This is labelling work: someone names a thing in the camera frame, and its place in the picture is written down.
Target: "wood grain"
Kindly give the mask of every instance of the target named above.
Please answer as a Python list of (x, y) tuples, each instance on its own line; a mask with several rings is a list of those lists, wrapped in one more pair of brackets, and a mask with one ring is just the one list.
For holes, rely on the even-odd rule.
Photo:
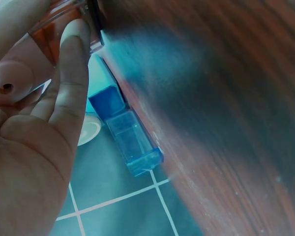
[(205, 235), (295, 235), (295, 0), (102, 0), (105, 57)]

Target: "blue plastic container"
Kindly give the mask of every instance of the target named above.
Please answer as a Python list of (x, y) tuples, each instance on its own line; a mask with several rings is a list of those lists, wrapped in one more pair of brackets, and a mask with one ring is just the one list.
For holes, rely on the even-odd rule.
[(153, 148), (133, 111), (125, 111), (106, 120), (106, 123), (128, 169), (134, 176), (152, 170), (164, 161), (161, 150)]
[(126, 108), (116, 80), (102, 58), (92, 54), (89, 63), (88, 99), (101, 120), (106, 120)]

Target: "wooden surface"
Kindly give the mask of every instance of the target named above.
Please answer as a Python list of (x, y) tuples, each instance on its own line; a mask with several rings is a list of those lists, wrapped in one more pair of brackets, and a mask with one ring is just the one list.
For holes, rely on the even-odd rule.
[(205, 235), (295, 236), (295, 0), (102, 0), (105, 57)]

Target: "hand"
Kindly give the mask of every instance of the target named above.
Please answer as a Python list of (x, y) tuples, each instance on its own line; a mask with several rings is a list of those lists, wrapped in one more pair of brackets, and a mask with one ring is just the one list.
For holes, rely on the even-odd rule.
[[(14, 0), (0, 11), (0, 60), (49, 5)], [(0, 107), (0, 236), (47, 235), (66, 196), (85, 114), (89, 29), (77, 20), (65, 32), (45, 94)]]

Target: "floor tile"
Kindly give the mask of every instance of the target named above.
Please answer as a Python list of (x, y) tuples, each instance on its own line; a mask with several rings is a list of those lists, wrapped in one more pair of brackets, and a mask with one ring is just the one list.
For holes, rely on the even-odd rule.
[(78, 218), (56, 221), (49, 236), (81, 236)]
[(152, 189), (81, 215), (87, 236), (174, 236)]
[(78, 148), (71, 186), (78, 209), (115, 199), (152, 185), (149, 173), (133, 177), (104, 126), (91, 142)]
[(65, 198), (65, 202), (63, 204), (63, 207), (62, 207), (61, 212), (58, 215), (58, 217), (59, 216), (64, 216), (64, 215), (67, 215), (67, 214), (70, 214), (70, 213), (73, 213), (73, 212), (74, 212), (74, 206), (73, 206), (73, 203), (72, 203), (70, 192), (68, 190), (67, 197)]
[(167, 175), (163, 171), (162, 166), (159, 166), (159, 167), (155, 168), (153, 170), (153, 172), (154, 172), (155, 179), (156, 179), (157, 182), (161, 182), (161, 181), (167, 179)]
[(166, 183), (159, 188), (172, 216), (178, 234), (180, 236), (202, 236), (203, 234), (198, 225), (190, 215), (184, 203), (180, 200), (172, 185)]

